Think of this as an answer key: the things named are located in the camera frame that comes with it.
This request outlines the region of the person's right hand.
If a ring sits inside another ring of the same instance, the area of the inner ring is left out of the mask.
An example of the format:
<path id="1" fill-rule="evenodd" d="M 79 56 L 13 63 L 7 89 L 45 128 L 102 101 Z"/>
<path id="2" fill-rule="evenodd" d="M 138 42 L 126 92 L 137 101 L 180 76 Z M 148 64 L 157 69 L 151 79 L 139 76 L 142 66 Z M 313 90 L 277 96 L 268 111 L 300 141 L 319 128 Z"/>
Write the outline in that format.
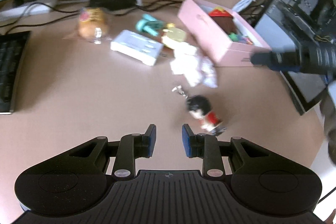
<path id="1" fill-rule="evenodd" d="M 335 112 L 335 81 L 330 83 L 323 92 L 319 109 L 324 118 L 324 134 L 328 143 L 327 151 L 333 164 L 336 163 L 335 146 L 336 146 L 336 112 Z"/>

